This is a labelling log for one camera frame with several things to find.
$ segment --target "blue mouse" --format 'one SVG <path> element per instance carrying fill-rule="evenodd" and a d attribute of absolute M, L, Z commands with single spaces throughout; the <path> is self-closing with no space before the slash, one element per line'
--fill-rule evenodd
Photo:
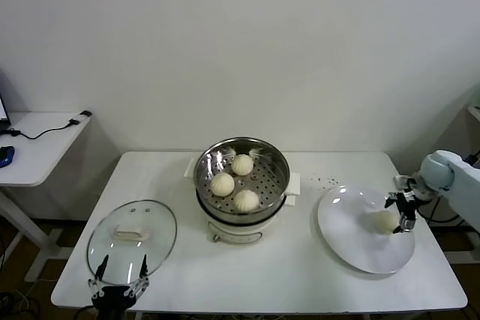
<path fill-rule="evenodd" d="M 0 148 L 0 168 L 9 165 L 14 159 L 15 148 L 13 146 L 2 146 Z"/>

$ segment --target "glass lid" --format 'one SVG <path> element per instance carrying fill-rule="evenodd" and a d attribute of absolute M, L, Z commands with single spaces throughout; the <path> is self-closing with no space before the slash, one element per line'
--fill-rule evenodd
<path fill-rule="evenodd" d="M 140 276 L 144 256 L 150 276 L 167 259 L 176 236 L 176 218 L 166 205 L 154 200 L 129 202 L 101 220 L 91 234 L 88 267 L 95 275 L 108 255 L 102 281 L 133 283 Z"/>

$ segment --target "plate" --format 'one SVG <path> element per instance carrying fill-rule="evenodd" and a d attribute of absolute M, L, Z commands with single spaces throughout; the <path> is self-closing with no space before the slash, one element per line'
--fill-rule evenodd
<path fill-rule="evenodd" d="M 374 213 L 385 210 L 385 197 L 372 189 L 338 187 L 322 197 L 318 223 L 328 245 L 346 262 L 373 274 L 391 274 L 412 258 L 412 232 L 381 234 Z M 396 206 L 390 211 L 398 215 Z"/>

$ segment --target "white desk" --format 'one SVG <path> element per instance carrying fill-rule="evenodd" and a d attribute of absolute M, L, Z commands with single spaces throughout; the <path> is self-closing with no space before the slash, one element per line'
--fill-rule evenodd
<path fill-rule="evenodd" d="M 64 112 L 17 112 L 10 114 L 11 127 L 29 136 L 44 130 L 63 127 L 78 113 Z M 42 232 L 30 218 L 10 199 L 6 187 L 36 187 L 42 184 L 55 168 L 70 145 L 82 132 L 89 119 L 67 129 L 46 133 L 36 140 L 23 136 L 0 136 L 0 146 L 15 147 L 10 165 L 0 169 L 0 215 L 12 223 L 19 233 L 5 252 L 5 259 L 12 253 L 22 235 L 40 247 L 40 252 L 25 276 L 25 281 L 35 281 L 48 259 L 68 259 L 71 248 L 60 248 L 56 240 L 61 230 L 54 229 L 49 235 Z"/>
<path fill-rule="evenodd" d="M 416 249 L 396 274 L 366 274 L 336 256 L 323 239 L 317 204 L 336 181 L 394 190 L 397 171 L 384 153 L 287 153 L 301 173 L 295 207 L 284 207 L 276 229 L 259 243 L 213 243 L 183 178 L 194 153 L 131 152 L 122 156 L 52 293 L 60 307 L 91 303 L 86 246 L 98 222 L 118 206 L 156 199 L 178 221 L 175 246 L 133 310 L 179 313 L 386 313 L 454 309 L 466 305 L 455 274 L 423 219 Z"/>

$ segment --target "table leg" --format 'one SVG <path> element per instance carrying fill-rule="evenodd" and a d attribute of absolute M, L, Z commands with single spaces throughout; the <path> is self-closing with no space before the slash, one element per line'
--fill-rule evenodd
<path fill-rule="evenodd" d="M 5 263 L 7 261 L 8 257 L 11 255 L 11 253 L 14 251 L 14 249 L 17 247 L 18 243 L 22 239 L 22 236 L 23 235 L 21 232 L 17 232 L 17 234 L 15 235 L 15 238 L 13 238 L 13 240 L 8 245 L 7 249 L 5 249 L 5 254 L 0 256 L 0 264 L 2 262 Z"/>
<path fill-rule="evenodd" d="M 413 320 L 418 318 L 421 314 L 424 314 L 424 313 L 387 315 L 387 316 L 382 316 L 380 320 Z"/>
<path fill-rule="evenodd" d="M 480 237 L 476 232 L 467 232 L 466 236 L 473 245 L 470 251 L 445 251 L 445 257 L 450 264 L 480 264 Z"/>
<path fill-rule="evenodd" d="M 32 283 L 40 277 L 48 260 L 67 260 L 73 251 L 73 247 L 59 247 L 56 241 L 59 239 L 62 230 L 53 229 L 49 235 L 45 234 L 32 219 L 8 198 L 7 194 L 8 192 L 4 189 L 0 189 L 0 215 L 40 248 L 37 257 L 25 276 L 25 281 Z"/>
<path fill-rule="evenodd" d="M 19 229 L 31 242 L 44 253 L 56 255 L 60 248 L 52 241 L 47 234 L 30 219 L 20 208 L 6 197 L 3 189 L 0 191 L 0 214 L 9 223 Z"/>

